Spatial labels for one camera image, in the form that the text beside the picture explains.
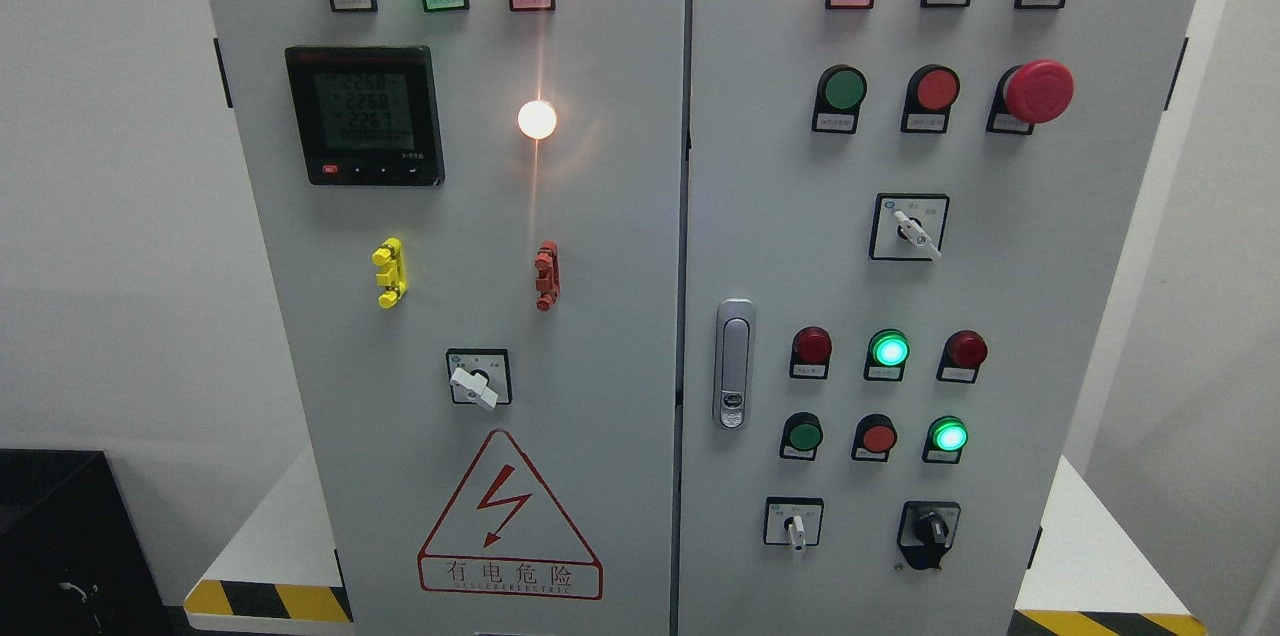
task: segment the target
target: dark red push button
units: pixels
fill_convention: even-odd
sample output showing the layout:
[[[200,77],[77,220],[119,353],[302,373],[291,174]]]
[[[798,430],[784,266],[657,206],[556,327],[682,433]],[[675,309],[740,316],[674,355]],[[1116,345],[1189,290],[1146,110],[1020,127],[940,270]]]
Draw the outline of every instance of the dark red push button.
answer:
[[[942,111],[956,102],[960,95],[960,79],[950,68],[937,67],[920,77],[915,87],[915,100],[929,111]]]
[[[947,339],[946,352],[957,369],[978,369],[987,361],[987,340],[978,331],[956,331]]]
[[[872,426],[863,434],[863,448],[873,454],[887,454],[897,444],[897,434],[888,426]]]
[[[1005,106],[1027,124],[1047,124],[1071,106],[1075,77],[1070,68],[1051,58],[1019,68],[1005,83]]]
[[[791,351],[800,363],[827,363],[831,358],[831,334],[819,326],[801,329],[791,340]]]

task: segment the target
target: green push button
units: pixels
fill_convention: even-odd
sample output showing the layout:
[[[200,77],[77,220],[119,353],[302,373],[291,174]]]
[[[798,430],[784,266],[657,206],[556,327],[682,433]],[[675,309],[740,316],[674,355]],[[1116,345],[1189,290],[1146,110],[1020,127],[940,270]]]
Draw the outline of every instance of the green push button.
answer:
[[[837,70],[828,77],[822,95],[832,107],[840,109],[840,111],[849,111],[849,109],[858,107],[858,104],[867,99],[867,79],[858,70],[852,70],[852,68]]]
[[[787,435],[787,440],[791,441],[791,448],[797,452],[812,452],[822,443],[822,430],[812,424],[796,426]]]

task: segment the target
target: electrical hazard warning sign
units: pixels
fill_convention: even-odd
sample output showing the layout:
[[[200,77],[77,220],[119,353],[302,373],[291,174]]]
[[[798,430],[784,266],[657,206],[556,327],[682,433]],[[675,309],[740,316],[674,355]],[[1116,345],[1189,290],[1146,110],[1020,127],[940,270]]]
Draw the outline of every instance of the electrical hazard warning sign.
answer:
[[[495,427],[417,557],[426,591],[599,600],[604,567],[516,444]]]

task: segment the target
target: red indicator light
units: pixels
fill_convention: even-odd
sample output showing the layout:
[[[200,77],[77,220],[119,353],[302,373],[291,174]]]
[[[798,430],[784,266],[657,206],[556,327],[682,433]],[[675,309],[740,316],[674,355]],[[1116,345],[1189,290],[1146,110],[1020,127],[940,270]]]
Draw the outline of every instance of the red indicator light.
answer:
[[[978,331],[956,331],[946,346],[947,358],[960,369],[978,369],[987,361],[987,340]]]
[[[827,363],[831,358],[831,334],[819,326],[803,329],[791,340],[791,351],[800,363]]]

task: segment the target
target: digital power meter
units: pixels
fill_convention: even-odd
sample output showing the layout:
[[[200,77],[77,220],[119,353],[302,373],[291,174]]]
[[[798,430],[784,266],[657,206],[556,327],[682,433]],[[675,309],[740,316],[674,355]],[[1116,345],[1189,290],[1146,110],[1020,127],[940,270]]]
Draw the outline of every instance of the digital power meter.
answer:
[[[429,49],[292,47],[284,63],[312,184],[444,180]]]

